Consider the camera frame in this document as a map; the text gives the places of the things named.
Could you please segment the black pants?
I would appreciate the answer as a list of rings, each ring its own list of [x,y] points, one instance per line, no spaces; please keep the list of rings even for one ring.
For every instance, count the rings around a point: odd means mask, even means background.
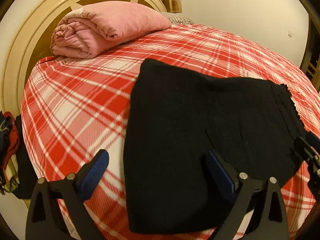
[[[293,142],[304,135],[285,85],[144,60],[123,155],[130,230],[174,234],[218,226],[234,197],[214,153],[238,172],[275,177],[283,186],[302,164]]]

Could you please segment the clothes pile beside bed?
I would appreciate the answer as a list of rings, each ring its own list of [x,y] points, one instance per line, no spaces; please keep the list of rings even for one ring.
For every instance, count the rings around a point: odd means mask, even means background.
[[[36,182],[23,139],[21,116],[1,112],[1,194],[31,199]]]

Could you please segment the brown wooden door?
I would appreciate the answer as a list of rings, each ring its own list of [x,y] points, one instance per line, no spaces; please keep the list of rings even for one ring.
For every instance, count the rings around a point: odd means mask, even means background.
[[[312,19],[309,17],[309,28],[306,42],[306,48],[300,70],[311,81],[314,88],[319,93],[319,31]]]

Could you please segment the red plaid bed blanket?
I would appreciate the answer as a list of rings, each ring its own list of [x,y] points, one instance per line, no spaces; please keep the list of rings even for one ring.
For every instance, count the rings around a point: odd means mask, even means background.
[[[291,61],[250,40],[201,24],[170,29],[122,44],[93,59],[45,57],[25,85],[24,142],[37,176],[60,180],[99,149],[110,164],[89,214],[107,239],[142,239],[129,231],[123,145],[129,99],[146,58],[214,77],[244,76],[288,86],[306,129],[319,133],[319,94]]]

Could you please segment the grey striped pillow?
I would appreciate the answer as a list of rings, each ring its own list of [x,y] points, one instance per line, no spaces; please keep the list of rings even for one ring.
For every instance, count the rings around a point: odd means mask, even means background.
[[[174,25],[192,25],[194,24],[193,20],[183,15],[182,13],[173,13],[173,12],[160,12],[165,16],[172,24]]]

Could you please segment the pink folded quilt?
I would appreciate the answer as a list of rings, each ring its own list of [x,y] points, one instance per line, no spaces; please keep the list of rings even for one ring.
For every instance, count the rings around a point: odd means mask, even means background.
[[[165,16],[142,4],[99,2],[67,13],[53,31],[50,48],[54,55],[89,59],[170,27],[171,22]]]

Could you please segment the cream wooden headboard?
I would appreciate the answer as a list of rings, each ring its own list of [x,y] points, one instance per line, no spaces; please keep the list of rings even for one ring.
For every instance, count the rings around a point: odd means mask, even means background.
[[[50,38],[63,16],[83,4],[110,0],[44,0],[19,27],[2,51],[1,63],[1,110],[17,116],[21,112],[21,100],[25,82],[40,59],[51,54]],[[156,11],[165,12],[161,0],[130,0],[142,3]]]

